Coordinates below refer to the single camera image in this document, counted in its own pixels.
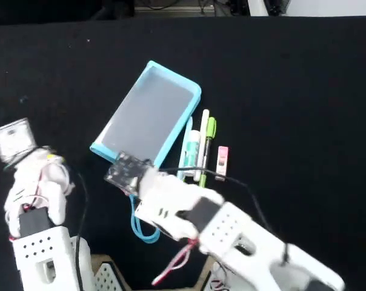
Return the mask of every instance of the red wire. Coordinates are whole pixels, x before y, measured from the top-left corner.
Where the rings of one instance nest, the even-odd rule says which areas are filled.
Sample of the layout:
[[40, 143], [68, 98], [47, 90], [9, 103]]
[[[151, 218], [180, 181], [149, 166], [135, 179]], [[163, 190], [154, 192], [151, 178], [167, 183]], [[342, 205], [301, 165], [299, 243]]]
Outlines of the red wire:
[[184, 258], [185, 256], [187, 256], [187, 253], [191, 250], [191, 249], [193, 249], [194, 248], [194, 246], [196, 245], [198, 243], [198, 239], [188, 239], [188, 244], [189, 244], [189, 248], [187, 248], [187, 250], [184, 252], [184, 253], [182, 253], [180, 256], [179, 256], [179, 258], [177, 258], [177, 260], [175, 261], [175, 263], [174, 263], [174, 265], [173, 266], [171, 266], [171, 269], [170, 270], [168, 270], [165, 274], [164, 274], [164, 276], [162, 276], [161, 278], [159, 278], [156, 282], [154, 282], [152, 285], [153, 286], [156, 286], [157, 284], [159, 284], [160, 282], [162, 282], [166, 277], [167, 277], [167, 275], [173, 270], [172, 268], [174, 268], [175, 266], [177, 266], [178, 265], [178, 262], [182, 259], [182, 258]]

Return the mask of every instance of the green pen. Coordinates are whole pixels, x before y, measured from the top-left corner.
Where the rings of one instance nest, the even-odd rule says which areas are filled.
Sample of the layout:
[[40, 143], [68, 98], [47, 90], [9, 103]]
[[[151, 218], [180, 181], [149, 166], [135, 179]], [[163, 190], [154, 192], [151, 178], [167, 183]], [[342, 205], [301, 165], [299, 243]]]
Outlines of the green pen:
[[[207, 169], [207, 162], [208, 162], [208, 156], [210, 154], [211, 141], [215, 137], [216, 130], [217, 130], [217, 121], [215, 120], [214, 117], [210, 117], [207, 123], [205, 153], [203, 156], [203, 168], [205, 169]], [[199, 186], [204, 188], [205, 185], [206, 185], [206, 173], [202, 172], [201, 178], [199, 180]]]

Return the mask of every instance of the black mat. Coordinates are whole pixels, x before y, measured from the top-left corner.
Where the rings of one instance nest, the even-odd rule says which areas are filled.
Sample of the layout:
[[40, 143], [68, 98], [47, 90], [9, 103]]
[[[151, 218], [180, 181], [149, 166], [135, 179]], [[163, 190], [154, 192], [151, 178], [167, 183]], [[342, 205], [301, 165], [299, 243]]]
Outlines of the black mat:
[[[0, 125], [28, 117], [87, 179], [85, 238], [134, 289], [149, 288], [181, 244], [132, 234], [129, 201], [102, 180], [88, 147], [155, 60], [198, 82], [203, 108], [230, 147], [228, 174], [256, 189], [275, 231], [366, 290], [366, 18], [169, 19], [0, 27]], [[178, 164], [182, 136], [165, 166]], [[210, 168], [215, 167], [216, 151]], [[208, 179], [257, 219], [249, 196]], [[0, 290], [21, 290], [2, 209], [12, 177], [0, 163]], [[75, 233], [80, 191], [69, 198]], [[161, 287], [192, 286], [204, 256]]]

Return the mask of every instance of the blue strap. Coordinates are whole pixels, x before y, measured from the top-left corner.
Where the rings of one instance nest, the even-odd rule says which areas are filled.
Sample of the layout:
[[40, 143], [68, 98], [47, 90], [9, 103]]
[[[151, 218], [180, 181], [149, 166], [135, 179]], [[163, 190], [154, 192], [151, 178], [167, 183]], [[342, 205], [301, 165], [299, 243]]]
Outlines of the blue strap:
[[145, 242], [146, 244], [155, 243], [156, 241], [158, 241], [160, 237], [160, 230], [156, 229], [152, 235], [145, 236], [141, 230], [140, 219], [135, 217], [135, 196], [130, 194], [129, 199], [131, 207], [130, 226], [132, 227], [133, 232], [138, 238], [143, 240], [143, 242]]

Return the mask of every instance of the blue zipper pouch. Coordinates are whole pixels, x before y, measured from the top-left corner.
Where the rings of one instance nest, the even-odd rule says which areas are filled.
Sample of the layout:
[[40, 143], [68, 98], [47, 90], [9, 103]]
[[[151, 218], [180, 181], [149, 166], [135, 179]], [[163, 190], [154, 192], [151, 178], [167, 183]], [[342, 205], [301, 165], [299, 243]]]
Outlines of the blue zipper pouch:
[[197, 83], [150, 61], [90, 150], [110, 162], [125, 151], [160, 167], [201, 92]]

